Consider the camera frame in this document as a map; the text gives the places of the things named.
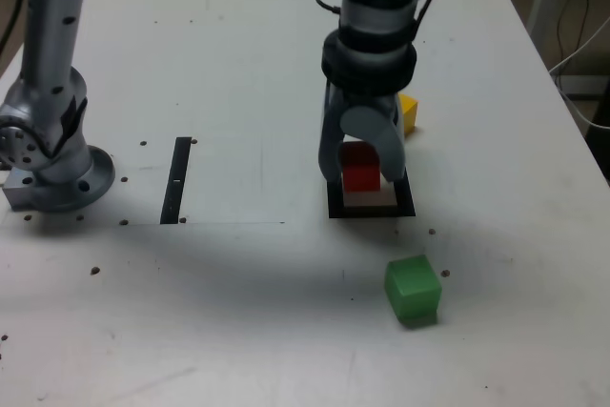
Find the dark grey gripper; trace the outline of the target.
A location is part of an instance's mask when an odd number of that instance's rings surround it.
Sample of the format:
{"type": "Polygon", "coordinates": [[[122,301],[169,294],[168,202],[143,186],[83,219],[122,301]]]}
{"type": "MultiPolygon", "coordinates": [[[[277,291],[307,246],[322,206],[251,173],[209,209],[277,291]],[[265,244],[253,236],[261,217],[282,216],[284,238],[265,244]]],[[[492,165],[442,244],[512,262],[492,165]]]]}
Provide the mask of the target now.
{"type": "Polygon", "coordinates": [[[403,120],[396,93],[362,95],[326,83],[318,165],[327,182],[337,183],[342,166],[339,149],[345,134],[371,145],[388,182],[405,175],[403,120]]]}

